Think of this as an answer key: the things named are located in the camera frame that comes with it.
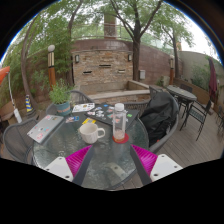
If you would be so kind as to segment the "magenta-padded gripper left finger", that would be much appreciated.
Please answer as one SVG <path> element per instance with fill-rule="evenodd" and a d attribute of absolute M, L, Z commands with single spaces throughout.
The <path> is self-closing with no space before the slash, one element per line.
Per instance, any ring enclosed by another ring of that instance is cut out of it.
<path fill-rule="evenodd" d="M 68 157 L 59 156 L 45 168 L 45 171 L 81 186 L 93 152 L 93 146 L 89 145 Z"/>

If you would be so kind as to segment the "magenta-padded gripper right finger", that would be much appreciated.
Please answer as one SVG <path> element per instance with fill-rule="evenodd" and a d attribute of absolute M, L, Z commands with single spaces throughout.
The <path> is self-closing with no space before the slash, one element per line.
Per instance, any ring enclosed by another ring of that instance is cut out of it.
<path fill-rule="evenodd" d="M 182 169 L 179 164 L 166 154 L 156 155 L 136 145 L 130 146 L 130 155 L 143 185 L 147 185 Z"/>

